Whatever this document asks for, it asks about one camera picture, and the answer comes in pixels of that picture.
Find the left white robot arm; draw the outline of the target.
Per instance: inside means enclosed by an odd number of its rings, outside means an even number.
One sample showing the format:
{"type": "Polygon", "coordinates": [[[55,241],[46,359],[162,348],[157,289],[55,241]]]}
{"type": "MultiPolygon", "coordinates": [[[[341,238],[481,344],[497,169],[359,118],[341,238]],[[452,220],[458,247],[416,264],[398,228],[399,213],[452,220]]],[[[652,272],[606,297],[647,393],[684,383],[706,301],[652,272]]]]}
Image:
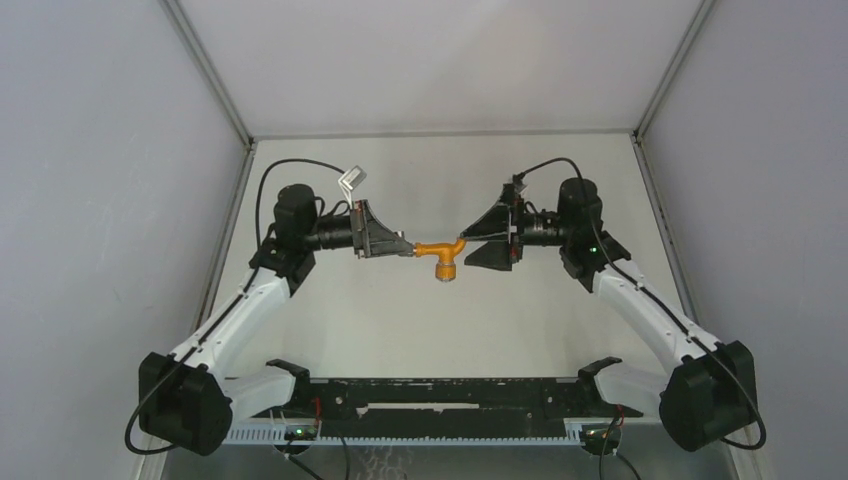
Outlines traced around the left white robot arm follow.
{"type": "Polygon", "coordinates": [[[415,246],[390,230],[365,200],[346,214],[321,215],[305,184],[281,189],[274,221],[236,293],[168,354],[139,366],[139,403],[128,422],[146,434],[199,455],[213,453],[231,427],[277,407],[290,417],[311,407],[311,388],[292,365],[272,360],[255,373],[228,375],[231,365],[271,316],[305,283],[321,250],[350,249],[359,258],[412,257],[415,246]]]}

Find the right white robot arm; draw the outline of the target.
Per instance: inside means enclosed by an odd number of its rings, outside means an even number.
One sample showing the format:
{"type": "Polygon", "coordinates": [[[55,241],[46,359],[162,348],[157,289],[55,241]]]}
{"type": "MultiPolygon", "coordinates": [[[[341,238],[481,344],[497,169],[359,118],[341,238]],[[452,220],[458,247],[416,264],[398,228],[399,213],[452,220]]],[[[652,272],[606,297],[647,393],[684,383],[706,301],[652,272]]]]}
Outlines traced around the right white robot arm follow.
{"type": "Polygon", "coordinates": [[[612,357],[591,364],[577,391],[584,412],[602,416],[619,405],[657,418],[689,452],[763,424],[751,351],[719,340],[654,291],[630,252],[603,230],[592,181],[563,181],[553,211],[530,207],[523,188],[519,177],[504,184],[494,205],[461,232],[480,245],[465,265],[510,271],[527,247],[557,248],[566,273],[611,307],[664,370],[653,374],[612,357]]]}

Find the orange faucet body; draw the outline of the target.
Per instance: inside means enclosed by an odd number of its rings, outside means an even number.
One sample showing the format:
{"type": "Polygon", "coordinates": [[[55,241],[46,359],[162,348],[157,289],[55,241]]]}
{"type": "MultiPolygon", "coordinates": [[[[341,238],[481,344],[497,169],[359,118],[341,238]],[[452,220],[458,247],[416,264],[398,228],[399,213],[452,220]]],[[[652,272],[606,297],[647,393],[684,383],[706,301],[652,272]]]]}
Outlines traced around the orange faucet body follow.
{"type": "Polygon", "coordinates": [[[435,278],[440,282],[451,282],[456,279],[456,258],[464,250],[466,240],[457,238],[453,243],[416,243],[414,255],[417,258],[434,256],[437,258],[434,268],[435,278]]]}

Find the silver metal faucet fitting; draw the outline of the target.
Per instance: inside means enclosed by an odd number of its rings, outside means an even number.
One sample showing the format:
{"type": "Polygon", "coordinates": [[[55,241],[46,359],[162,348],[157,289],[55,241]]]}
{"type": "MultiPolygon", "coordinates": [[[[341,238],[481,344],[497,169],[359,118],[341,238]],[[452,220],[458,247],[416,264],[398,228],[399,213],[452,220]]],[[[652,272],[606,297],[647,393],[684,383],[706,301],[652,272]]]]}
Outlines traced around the silver metal faucet fitting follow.
{"type": "Polygon", "coordinates": [[[410,242],[402,230],[396,231],[395,235],[397,237],[398,244],[397,255],[402,257],[415,257],[416,244],[414,242],[410,242]]]}

